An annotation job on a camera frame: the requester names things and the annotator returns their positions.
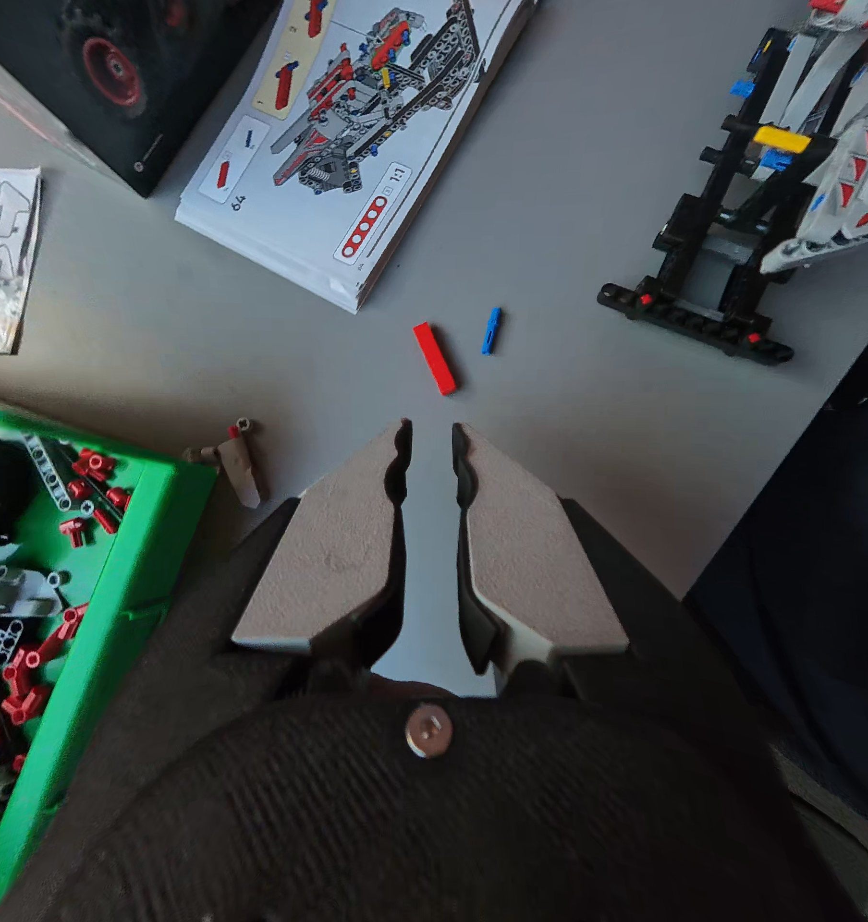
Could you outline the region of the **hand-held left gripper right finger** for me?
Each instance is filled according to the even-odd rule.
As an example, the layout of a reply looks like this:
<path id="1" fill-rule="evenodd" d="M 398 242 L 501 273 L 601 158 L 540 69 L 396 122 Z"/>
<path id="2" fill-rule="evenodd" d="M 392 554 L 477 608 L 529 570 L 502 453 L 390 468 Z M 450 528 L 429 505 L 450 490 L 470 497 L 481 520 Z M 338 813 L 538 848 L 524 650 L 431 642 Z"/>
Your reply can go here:
<path id="1" fill-rule="evenodd" d="M 460 634 L 500 695 L 580 698 L 569 667 L 630 640 L 555 490 L 467 423 L 451 430 Z"/>

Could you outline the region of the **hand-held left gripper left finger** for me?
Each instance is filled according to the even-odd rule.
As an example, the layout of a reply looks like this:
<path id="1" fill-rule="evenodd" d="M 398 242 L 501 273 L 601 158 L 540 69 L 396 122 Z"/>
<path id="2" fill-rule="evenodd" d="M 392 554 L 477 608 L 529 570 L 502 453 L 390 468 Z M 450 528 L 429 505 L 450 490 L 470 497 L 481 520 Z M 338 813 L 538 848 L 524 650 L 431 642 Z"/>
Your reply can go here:
<path id="1" fill-rule="evenodd" d="M 413 425 L 394 421 L 298 498 L 232 642 L 369 669 L 403 626 Z"/>

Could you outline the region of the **green plastic tray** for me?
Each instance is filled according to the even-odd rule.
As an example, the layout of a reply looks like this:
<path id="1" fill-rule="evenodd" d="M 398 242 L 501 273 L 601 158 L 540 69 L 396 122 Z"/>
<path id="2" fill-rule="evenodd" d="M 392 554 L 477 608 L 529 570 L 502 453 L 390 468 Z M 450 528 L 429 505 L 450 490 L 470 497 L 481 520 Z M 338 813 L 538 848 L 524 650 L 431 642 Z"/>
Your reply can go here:
<path id="1" fill-rule="evenodd" d="M 0 815 L 0 902 L 58 811 L 87 741 L 113 692 L 170 606 L 170 594 L 215 473 L 79 432 L 0 404 L 0 438 L 33 433 L 117 459 L 114 485 L 130 490 L 115 536 L 87 550 L 99 580 L 71 647 L 51 664 L 57 680 L 11 800 Z"/>

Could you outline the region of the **red lego beam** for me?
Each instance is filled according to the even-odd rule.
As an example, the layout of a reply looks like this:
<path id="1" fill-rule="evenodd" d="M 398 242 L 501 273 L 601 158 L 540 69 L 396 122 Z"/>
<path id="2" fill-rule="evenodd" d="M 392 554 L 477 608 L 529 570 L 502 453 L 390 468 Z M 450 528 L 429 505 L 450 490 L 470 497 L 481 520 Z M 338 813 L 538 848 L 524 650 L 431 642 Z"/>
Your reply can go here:
<path id="1" fill-rule="evenodd" d="M 413 328 L 413 333 L 440 395 L 444 397 L 453 395 L 458 386 L 452 374 L 451 365 L 440 347 L 435 330 L 428 322 L 423 322 Z"/>

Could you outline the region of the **small grey lego assembly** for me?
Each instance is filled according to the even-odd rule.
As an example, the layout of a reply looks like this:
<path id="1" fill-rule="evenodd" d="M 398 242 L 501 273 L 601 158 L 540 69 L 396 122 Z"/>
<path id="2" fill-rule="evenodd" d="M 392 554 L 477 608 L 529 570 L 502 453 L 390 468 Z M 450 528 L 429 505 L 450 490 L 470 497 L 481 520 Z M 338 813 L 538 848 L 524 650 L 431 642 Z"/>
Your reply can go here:
<path id="1" fill-rule="evenodd" d="M 189 447 L 182 454 L 182 459 L 189 464 L 212 467 L 224 473 L 238 501 L 250 510 L 257 509 L 267 497 L 247 441 L 255 428 L 248 417 L 239 417 L 228 427 L 220 444 Z"/>

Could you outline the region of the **pile of loose lego pieces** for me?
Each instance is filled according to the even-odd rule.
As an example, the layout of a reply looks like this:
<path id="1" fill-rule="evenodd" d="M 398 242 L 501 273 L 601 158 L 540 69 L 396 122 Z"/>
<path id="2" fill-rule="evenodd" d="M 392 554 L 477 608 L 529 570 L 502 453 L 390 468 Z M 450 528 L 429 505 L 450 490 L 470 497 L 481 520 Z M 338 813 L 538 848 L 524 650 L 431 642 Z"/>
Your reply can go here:
<path id="1" fill-rule="evenodd" d="M 115 536 L 130 490 L 117 459 L 33 433 L 0 438 L 0 815 L 100 578 L 87 550 Z"/>

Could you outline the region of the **open lego instruction booklet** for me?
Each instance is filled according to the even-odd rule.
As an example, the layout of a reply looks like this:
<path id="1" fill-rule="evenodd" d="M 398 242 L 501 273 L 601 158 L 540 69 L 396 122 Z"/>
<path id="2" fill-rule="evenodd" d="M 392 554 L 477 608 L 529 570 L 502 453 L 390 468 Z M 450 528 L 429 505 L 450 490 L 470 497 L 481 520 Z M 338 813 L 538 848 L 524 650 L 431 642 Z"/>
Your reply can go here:
<path id="1" fill-rule="evenodd" d="M 282 2 L 175 219 L 355 314 L 537 2 Z"/>

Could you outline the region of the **partly built lego truck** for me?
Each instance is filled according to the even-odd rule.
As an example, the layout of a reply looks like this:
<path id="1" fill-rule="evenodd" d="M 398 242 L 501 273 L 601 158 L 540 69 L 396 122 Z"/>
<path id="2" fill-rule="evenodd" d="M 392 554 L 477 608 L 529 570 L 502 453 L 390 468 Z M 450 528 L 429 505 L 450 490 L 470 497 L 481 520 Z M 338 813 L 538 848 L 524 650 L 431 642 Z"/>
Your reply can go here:
<path id="1" fill-rule="evenodd" d="M 721 148 L 699 195 L 684 194 L 653 247 L 654 276 L 608 283 L 599 304 L 763 366 L 794 350 L 759 311 L 770 284 L 868 243 L 868 1 L 809 2 L 772 28 L 731 94 Z"/>

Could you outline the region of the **dark lego set box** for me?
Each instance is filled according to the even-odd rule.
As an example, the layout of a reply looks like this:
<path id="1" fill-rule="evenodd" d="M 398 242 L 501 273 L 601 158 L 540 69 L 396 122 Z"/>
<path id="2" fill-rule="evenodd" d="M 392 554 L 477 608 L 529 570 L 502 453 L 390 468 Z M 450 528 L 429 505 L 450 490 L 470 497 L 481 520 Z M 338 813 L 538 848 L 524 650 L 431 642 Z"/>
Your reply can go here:
<path id="1" fill-rule="evenodd" d="M 0 1 L 0 106 L 147 198 L 280 6 Z"/>

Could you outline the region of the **person's dark trouser leg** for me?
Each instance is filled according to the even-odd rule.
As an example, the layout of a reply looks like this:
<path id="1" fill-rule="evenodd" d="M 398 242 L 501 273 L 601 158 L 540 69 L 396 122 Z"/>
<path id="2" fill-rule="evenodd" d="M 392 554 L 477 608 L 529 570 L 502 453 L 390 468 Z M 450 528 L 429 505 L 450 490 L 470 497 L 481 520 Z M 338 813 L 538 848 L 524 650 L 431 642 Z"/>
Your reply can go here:
<path id="1" fill-rule="evenodd" d="M 868 819 L 868 346 L 684 601 L 784 753 Z"/>

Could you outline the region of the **clear plastic sticker bag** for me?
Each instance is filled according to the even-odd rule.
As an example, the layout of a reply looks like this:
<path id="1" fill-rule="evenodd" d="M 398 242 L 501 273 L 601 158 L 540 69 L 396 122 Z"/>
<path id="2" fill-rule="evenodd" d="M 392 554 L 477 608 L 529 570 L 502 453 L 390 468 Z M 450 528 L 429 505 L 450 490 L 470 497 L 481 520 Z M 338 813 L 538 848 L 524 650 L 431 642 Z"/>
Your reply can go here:
<path id="1" fill-rule="evenodd" d="M 0 169 L 0 354 L 12 354 L 32 283 L 43 175 Z"/>

